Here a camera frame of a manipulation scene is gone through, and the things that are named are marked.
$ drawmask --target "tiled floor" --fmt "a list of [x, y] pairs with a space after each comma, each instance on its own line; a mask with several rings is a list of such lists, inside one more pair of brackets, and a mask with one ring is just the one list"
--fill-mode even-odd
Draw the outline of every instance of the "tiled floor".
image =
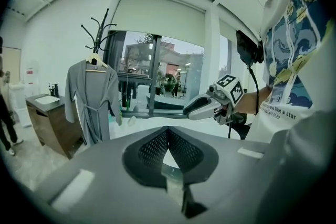
[[[24, 142], [14, 147], [15, 156], [10, 156], [0, 143], [1, 155], [11, 175], [29, 189], [35, 190], [48, 175], [68, 162], [68, 159], [48, 146], [41, 146], [33, 127], [22, 128], [20, 124], [15, 124], [15, 130], [18, 138]], [[81, 145], [75, 155], [85, 149]]]

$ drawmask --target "wooden cabinet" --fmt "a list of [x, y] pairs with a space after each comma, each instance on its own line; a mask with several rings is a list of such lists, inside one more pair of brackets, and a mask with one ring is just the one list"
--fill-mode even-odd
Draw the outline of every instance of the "wooden cabinet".
[[65, 118], [64, 98], [52, 104], [39, 104], [35, 99], [43, 97], [38, 95], [26, 99], [28, 113], [42, 146], [47, 145], [54, 151], [72, 158], [70, 150], [83, 136], [83, 131], [76, 113], [76, 104], [72, 102], [75, 122], [70, 123]]

